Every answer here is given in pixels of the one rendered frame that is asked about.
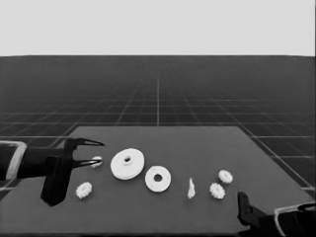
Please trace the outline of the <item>white toothed gear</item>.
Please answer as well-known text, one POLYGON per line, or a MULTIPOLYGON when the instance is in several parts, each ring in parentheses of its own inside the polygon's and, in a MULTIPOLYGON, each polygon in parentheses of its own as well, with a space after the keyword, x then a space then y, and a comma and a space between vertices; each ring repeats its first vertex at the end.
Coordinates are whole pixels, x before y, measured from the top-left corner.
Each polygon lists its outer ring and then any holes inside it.
POLYGON ((232 174, 226 170, 220 170, 218 173, 218 178, 222 183, 225 184, 231 184, 233 181, 232 174))
POLYGON ((221 185, 212 183, 209 187, 210 194, 217 199, 223 199, 225 197, 225 190, 221 185))
POLYGON ((92 189, 92 184, 89 182, 85 182, 77 187, 76 196, 78 196, 79 198, 85 198, 91 193, 92 189))

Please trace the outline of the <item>large thick white disc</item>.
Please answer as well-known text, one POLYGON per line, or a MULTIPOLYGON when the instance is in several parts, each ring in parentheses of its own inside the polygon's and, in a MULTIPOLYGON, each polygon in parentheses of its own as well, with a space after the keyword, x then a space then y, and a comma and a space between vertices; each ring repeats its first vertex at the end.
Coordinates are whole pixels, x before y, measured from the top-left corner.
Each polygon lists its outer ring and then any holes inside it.
POLYGON ((111 161, 113 175, 121 180, 135 178, 144 168, 143 153, 135 148, 127 148, 117 153, 111 161))

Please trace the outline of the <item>thin white T-shaped piece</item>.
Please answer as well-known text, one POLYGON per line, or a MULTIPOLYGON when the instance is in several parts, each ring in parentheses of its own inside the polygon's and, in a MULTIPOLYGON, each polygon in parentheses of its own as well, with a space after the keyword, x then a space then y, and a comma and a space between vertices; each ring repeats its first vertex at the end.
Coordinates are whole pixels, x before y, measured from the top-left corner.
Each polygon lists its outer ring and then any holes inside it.
POLYGON ((188 198, 193 198, 196 195, 195 184, 193 179, 189 179, 189 190, 188 190, 188 198))

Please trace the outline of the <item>white round carrier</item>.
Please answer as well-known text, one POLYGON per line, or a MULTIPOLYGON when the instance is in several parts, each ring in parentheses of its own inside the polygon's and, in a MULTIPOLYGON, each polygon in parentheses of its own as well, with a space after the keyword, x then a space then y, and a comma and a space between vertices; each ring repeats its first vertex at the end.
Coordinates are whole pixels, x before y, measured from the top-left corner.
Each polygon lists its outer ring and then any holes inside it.
POLYGON ((145 185, 151 192, 165 192, 171 185, 171 173, 163 166, 152 166, 145 174, 145 185))

